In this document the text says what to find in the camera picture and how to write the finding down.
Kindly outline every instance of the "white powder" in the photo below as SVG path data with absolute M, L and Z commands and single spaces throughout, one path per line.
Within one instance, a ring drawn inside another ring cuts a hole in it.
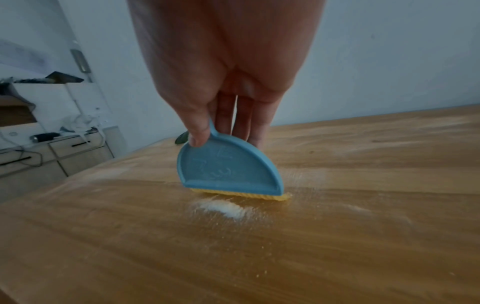
M 241 207 L 227 200 L 202 200 L 198 202 L 198 208 L 207 212 L 219 212 L 225 217 L 242 219 L 252 214 L 252 207 Z

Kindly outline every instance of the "black handle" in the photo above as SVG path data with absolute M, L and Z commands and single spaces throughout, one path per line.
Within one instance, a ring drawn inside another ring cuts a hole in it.
M 74 145 L 72 145 L 71 147 L 73 148 L 73 147 L 76 147 L 76 146 L 79 146 L 79 145 L 85 145 L 87 142 L 90 142 L 90 140 L 89 140 L 89 141 L 86 141 L 86 142 L 84 142 L 84 143 L 74 144 Z
M 24 157 L 24 158 L 19 158 L 19 159 L 17 159 L 17 160 L 13 160 L 13 161 L 9 161 L 9 162 L 0 164 L 0 166 L 6 166 L 6 165 L 8 165 L 8 164 L 13 164 L 13 163 L 16 163 L 16 162 L 19 162 L 19 161 L 23 161 L 23 160 L 27 160 L 27 159 L 31 159 L 31 158 L 32 158 L 31 156 L 27 156 L 27 157 Z

